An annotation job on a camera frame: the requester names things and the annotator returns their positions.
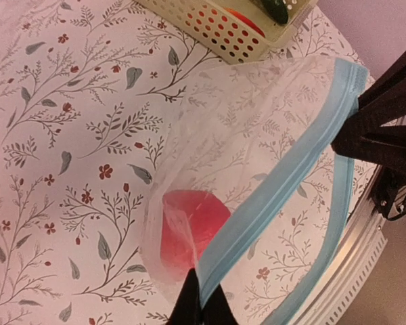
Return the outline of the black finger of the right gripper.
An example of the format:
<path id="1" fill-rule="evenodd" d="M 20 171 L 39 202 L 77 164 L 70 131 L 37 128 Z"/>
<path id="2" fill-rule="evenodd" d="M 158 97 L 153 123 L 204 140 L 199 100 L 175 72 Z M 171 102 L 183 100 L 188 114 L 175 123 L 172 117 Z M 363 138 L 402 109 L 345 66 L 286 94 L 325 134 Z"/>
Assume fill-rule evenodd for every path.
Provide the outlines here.
<path id="1" fill-rule="evenodd" d="M 384 114 L 357 112 L 331 143 L 335 153 L 389 168 L 406 178 L 406 125 L 385 127 Z"/>
<path id="2" fill-rule="evenodd" d="M 359 110 L 344 124 L 344 137 L 357 139 L 406 114 L 406 50 L 359 98 Z"/>

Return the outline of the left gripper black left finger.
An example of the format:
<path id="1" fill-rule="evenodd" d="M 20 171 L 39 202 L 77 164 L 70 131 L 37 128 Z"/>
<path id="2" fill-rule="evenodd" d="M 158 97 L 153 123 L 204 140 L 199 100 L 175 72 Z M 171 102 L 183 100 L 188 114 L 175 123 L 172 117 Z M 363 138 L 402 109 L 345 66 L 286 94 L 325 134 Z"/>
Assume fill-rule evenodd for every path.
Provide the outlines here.
<path id="1" fill-rule="evenodd" d="M 199 325 L 202 323 L 200 286 L 196 270 L 187 273 L 175 306 L 168 319 L 169 325 Z"/>

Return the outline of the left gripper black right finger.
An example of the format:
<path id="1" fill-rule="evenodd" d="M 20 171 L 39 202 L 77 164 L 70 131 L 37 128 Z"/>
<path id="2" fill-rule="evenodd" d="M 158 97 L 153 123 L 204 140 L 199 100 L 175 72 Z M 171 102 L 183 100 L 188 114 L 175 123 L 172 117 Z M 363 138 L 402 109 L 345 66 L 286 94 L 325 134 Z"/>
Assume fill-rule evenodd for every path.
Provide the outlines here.
<path id="1" fill-rule="evenodd" d="M 221 285 L 217 286 L 202 309 L 202 321 L 205 325 L 238 325 Z"/>

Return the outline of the red toy apple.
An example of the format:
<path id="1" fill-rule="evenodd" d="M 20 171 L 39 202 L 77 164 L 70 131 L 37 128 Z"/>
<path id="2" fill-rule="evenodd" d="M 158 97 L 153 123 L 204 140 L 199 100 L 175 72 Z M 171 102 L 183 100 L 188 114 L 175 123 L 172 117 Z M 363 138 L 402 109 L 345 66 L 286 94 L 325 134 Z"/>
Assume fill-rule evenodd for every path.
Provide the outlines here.
<path id="1" fill-rule="evenodd" d="M 195 268 L 230 216 L 229 209 L 210 192 L 172 190 L 164 194 L 160 260 L 174 281 Z"/>

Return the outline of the clear zip bag blue zipper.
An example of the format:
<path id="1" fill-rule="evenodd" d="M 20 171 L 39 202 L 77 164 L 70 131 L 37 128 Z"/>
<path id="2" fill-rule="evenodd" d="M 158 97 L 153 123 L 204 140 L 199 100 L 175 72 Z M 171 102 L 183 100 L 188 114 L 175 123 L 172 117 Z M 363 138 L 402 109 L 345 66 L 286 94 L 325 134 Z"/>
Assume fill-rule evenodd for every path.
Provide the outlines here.
<path id="1" fill-rule="evenodd" d="M 332 262 L 351 209 L 355 162 L 331 143 L 367 80 L 365 67 L 323 56 L 194 75 L 152 179 L 141 241 L 143 264 L 169 303 L 186 276 L 174 281 L 160 260 L 162 197 L 204 190 L 231 216 L 196 262 L 201 306 L 221 285 L 239 324 L 291 324 Z"/>

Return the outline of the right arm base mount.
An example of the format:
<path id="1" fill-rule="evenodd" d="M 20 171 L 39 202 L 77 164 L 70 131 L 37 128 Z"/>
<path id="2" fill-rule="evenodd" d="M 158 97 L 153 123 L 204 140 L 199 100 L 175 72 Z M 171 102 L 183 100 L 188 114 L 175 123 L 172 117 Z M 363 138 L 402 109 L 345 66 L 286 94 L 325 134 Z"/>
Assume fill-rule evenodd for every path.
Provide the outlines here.
<path id="1" fill-rule="evenodd" d="M 406 216 L 406 175 L 382 167 L 371 190 L 377 212 L 387 221 Z"/>

